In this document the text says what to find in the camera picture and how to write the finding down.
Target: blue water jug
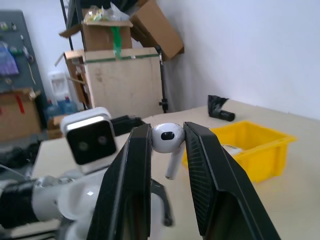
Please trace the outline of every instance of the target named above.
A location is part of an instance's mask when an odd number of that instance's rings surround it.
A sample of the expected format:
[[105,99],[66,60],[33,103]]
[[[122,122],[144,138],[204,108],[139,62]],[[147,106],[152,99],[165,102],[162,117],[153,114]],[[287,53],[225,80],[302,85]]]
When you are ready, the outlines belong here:
[[69,97],[65,97],[64,105],[63,105],[63,113],[64,114],[74,114],[78,112],[77,104],[73,101],[70,101]]
[[45,110],[46,119],[49,120],[55,116],[62,115],[62,112],[58,105],[53,105],[52,101],[48,101],[48,107]]

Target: white earbud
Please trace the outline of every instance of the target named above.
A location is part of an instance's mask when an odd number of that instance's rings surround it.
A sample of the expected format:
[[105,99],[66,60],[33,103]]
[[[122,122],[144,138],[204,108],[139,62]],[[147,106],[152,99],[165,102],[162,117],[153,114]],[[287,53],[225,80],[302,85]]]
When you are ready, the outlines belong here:
[[185,151],[185,130],[176,123],[162,123],[152,129],[152,148],[158,153],[172,153],[165,177],[176,177]]

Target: floor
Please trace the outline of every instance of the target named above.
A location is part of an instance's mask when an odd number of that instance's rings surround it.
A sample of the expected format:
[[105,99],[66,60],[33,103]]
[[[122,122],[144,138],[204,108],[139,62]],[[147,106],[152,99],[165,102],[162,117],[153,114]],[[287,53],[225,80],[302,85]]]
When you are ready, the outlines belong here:
[[[24,138],[15,139],[15,140],[6,141],[6,142],[0,142],[0,153],[9,152],[15,147],[26,148],[28,145],[30,145],[32,143],[35,143],[37,141],[47,140],[47,139],[48,139],[48,135],[44,131],[40,134],[33,134],[31,136],[24,137]],[[30,163],[30,164],[27,164],[21,168],[13,168],[13,170],[24,175],[25,177],[29,177],[29,176],[31,176],[31,173],[33,170],[33,165]],[[9,170],[4,170],[4,171],[0,172],[0,181],[13,179],[13,180],[20,182],[20,181],[25,180],[26,179],[25,177],[18,175],[18,174],[14,173],[12,171],[9,171]]]

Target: table surface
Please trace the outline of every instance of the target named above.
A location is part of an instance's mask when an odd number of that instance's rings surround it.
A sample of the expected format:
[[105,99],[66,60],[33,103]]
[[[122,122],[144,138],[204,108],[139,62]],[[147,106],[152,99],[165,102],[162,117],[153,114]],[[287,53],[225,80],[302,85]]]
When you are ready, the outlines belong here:
[[[224,110],[236,113],[236,122],[248,120],[297,137],[290,145],[287,164],[282,176],[254,185],[266,211],[283,240],[317,240],[320,236],[320,121],[281,113],[262,107],[230,100]],[[209,128],[221,127],[229,122],[208,117],[207,107],[151,116],[145,122],[155,126],[172,122],[183,125],[194,122]],[[117,137],[122,146],[128,134]],[[165,178],[170,154],[154,152],[152,177],[166,187],[172,206],[175,226],[166,227],[163,239],[200,240],[190,189],[188,171],[180,167],[176,180]],[[64,138],[44,141],[34,167],[33,177],[58,177],[75,169],[71,151]],[[58,221],[36,223],[21,227],[13,235],[55,228]]]

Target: yellow container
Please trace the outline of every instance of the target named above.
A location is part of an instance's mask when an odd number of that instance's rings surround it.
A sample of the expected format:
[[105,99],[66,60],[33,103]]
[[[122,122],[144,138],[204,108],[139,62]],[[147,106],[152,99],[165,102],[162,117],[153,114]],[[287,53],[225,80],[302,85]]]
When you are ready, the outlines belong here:
[[[250,121],[239,121],[210,130],[216,134],[222,145],[242,149],[242,152],[233,155],[233,158],[255,183],[282,174],[286,166],[288,145],[297,140],[294,136]],[[182,164],[188,168],[186,152]]]

